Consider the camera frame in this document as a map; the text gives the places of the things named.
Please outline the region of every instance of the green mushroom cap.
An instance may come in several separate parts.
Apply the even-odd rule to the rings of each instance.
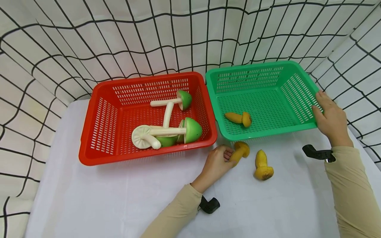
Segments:
[[[160,141],[162,147],[173,146],[177,142],[177,135],[175,136],[156,136],[156,139]]]
[[[184,136],[184,143],[192,143],[197,141],[202,135],[202,127],[200,124],[190,117],[185,118],[185,127],[187,132]]]
[[[176,92],[176,96],[181,98],[182,103],[180,103],[179,106],[182,111],[187,110],[188,107],[191,106],[192,96],[189,93],[179,90]]]

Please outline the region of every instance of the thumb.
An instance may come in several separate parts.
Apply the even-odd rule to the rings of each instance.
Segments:
[[[322,114],[322,112],[317,106],[315,105],[312,106],[312,112],[314,113],[316,122],[318,124],[321,123],[323,120],[325,120],[325,116]]]
[[[237,164],[238,164],[238,162],[236,160],[229,160],[229,162],[226,162],[226,166],[229,169],[234,168]]]

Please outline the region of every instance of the white table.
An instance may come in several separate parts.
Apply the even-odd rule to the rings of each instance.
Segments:
[[[56,132],[26,238],[139,237],[184,184],[201,171],[211,148],[87,167],[78,160],[88,100],[73,102]],[[381,172],[360,149],[369,181],[381,204]],[[221,136],[219,144],[226,143]],[[205,192],[221,204],[199,212],[179,237],[338,237],[330,182],[322,161],[302,146],[329,149],[317,129],[256,139],[251,154]],[[253,177],[258,150],[274,176]]]

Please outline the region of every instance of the white mushroom stem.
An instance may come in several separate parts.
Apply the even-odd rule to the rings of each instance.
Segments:
[[[160,149],[160,147],[162,146],[160,141],[158,141],[158,139],[156,139],[152,135],[144,134],[144,135],[141,135],[140,138],[142,140],[146,140],[151,145],[151,147],[155,150]]]
[[[152,136],[185,135],[186,133],[186,128],[155,128],[149,131]]]
[[[151,107],[161,107],[167,105],[169,102],[175,103],[182,103],[181,98],[174,98],[174,99],[168,99],[168,100],[157,100],[157,101],[151,101],[150,105]]]
[[[164,113],[163,128],[169,127],[169,121],[171,120],[173,105],[174,104],[171,101],[167,103],[167,107],[165,108],[165,113]]]

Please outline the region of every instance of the white fabric wall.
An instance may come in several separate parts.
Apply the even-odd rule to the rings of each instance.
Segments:
[[[312,73],[381,170],[381,7]]]
[[[0,233],[23,235],[60,117],[99,82],[289,59],[312,72],[378,3],[0,0]]]

